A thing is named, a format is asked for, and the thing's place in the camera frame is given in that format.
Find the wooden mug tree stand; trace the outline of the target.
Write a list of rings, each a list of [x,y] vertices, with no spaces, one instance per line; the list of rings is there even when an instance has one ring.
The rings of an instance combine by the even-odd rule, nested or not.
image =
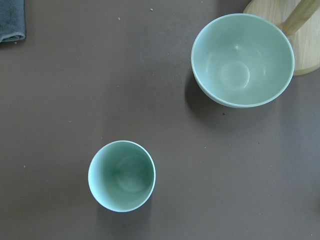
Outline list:
[[[293,49],[295,76],[320,68],[318,0],[252,0],[243,12],[260,16],[282,30]]]

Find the grey folded cloth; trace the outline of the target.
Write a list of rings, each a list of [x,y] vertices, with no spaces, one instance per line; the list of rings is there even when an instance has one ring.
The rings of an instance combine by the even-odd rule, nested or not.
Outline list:
[[[0,42],[22,41],[25,37],[25,1],[0,0]]]

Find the green cup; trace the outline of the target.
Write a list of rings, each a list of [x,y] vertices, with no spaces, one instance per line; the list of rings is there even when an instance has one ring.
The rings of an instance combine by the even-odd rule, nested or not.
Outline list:
[[[155,184],[156,168],[151,155],[129,140],[117,140],[103,146],[88,168],[92,196],[113,212],[138,209],[151,197]]]

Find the green bowl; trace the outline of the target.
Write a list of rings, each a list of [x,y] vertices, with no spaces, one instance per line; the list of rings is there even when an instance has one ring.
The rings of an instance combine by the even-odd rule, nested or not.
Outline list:
[[[211,100],[230,108],[252,108],[281,95],[295,69],[293,48],[268,20],[246,13],[208,23],[191,50],[194,78]]]

